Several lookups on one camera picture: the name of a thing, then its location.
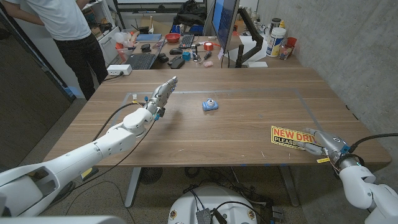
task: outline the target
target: table leg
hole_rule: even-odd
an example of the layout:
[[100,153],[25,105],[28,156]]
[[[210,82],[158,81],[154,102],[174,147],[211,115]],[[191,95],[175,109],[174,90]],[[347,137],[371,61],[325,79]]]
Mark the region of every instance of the table leg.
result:
[[280,173],[285,182],[285,187],[287,190],[287,194],[290,197],[290,202],[294,207],[298,207],[300,205],[299,198],[297,197],[297,192],[293,184],[292,174],[290,173],[289,166],[279,166]]
[[127,190],[126,200],[124,201],[124,206],[130,208],[134,201],[134,196],[136,195],[136,190],[138,187],[139,174],[141,173],[141,167],[135,167],[132,169],[129,190]]

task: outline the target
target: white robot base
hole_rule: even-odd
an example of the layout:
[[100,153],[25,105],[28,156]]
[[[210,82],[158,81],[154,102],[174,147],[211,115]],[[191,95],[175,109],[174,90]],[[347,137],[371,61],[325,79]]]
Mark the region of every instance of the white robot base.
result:
[[[226,187],[206,186],[193,189],[205,208],[213,210],[224,202],[235,201],[242,202],[252,207],[252,205],[238,193]],[[196,224],[198,223],[196,212],[203,207],[198,199],[191,192],[183,194],[172,205],[169,213],[168,224]],[[255,224],[257,217],[253,216],[253,211],[244,205],[238,203],[227,203],[218,209],[219,213],[226,217],[227,223],[236,224]],[[212,219],[214,224],[219,224],[216,217]]]

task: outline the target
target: blue toy camera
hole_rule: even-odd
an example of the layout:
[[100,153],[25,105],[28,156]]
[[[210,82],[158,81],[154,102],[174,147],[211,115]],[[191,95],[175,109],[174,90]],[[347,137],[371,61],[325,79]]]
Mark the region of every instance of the blue toy camera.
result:
[[211,98],[207,99],[207,101],[203,102],[201,105],[202,105],[204,111],[218,109],[218,103]]

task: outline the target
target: robotic arm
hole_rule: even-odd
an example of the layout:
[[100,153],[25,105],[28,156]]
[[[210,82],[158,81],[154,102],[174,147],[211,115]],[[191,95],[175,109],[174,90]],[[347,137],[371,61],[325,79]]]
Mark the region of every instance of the robotic arm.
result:
[[144,126],[163,116],[164,106],[177,82],[177,77],[173,77],[157,87],[143,108],[127,115],[122,123],[109,128],[97,140],[51,161],[0,173],[0,215],[1,197],[5,195],[5,207],[10,210],[12,217],[36,216],[74,178],[102,159],[130,150],[136,138],[145,136]]
[[376,177],[368,168],[350,154],[349,146],[338,136],[306,128],[320,145],[296,142],[314,155],[328,156],[330,164],[343,182],[344,193],[350,204],[357,208],[373,209],[365,220],[366,224],[398,223],[398,195],[385,184],[373,184]]

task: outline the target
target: wooden tabletop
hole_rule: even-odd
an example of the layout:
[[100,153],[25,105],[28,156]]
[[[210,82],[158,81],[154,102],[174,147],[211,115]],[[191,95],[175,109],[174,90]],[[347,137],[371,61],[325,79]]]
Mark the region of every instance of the wooden tabletop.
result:
[[[319,157],[306,151],[271,143],[271,126],[297,131],[322,128],[349,144],[371,134],[311,68],[140,70],[102,84],[45,160],[91,142],[109,115],[132,101],[130,93],[138,93],[138,100],[144,101],[150,94],[142,92],[154,91],[174,75],[178,85],[164,117],[122,166],[317,164]],[[216,100],[219,109],[204,112],[201,103],[207,98]],[[113,123],[136,109],[123,109]],[[98,165],[113,166],[127,153]],[[391,160],[375,140],[362,143],[355,153],[368,164]]]
[[[194,44],[195,43],[200,43],[204,41],[209,41],[208,37],[195,37],[194,38]],[[211,40],[210,42],[214,42],[218,44],[217,40]],[[135,54],[140,54],[141,53],[141,45],[146,44],[146,43],[140,43],[136,50],[134,51]],[[170,55],[170,50],[173,48],[178,48],[178,45],[180,43],[166,43],[162,50],[161,53],[165,53],[166,56],[169,58],[169,60],[172,60],[176,55]],[[231,49],[233,48],[238,48],[239,44],[241,44],[241,40],[238,36],[232,36],[231,38],[231,43],[230,47]],[[203,59],[204,56],[206,55],[206,50],[204,49],[204,46],[198,46],[198,51],[200,57]],[[215,46],[214,49],[211,51],[211,57],[208,59],[209,61],[213,62],[212,68],[221,68],[221,60],[218,60],[218,53],[220,52],[220,47]],[[300,62],[295,58],[295,56],[289,57],[287,60],[281,60],[279,57],[264,57],[259,60],[260,62],[267,62],[269,68],[294,68],[294,67],[301,67]],[[229,61],[230,67],[235,67],[235,62],[233,60]],[[223,68],[228,67],[228,57],[224,57],[223,59]],[[193,69],[193,68],[205,68],[203,64],[199,65],[193,60],[185,62],[185,64],[180,68],[180,69]],[[156,60],[151,67],[151,69],[170,69],[170,66],[167,65],[167,63],[160,63],[158,60]]]

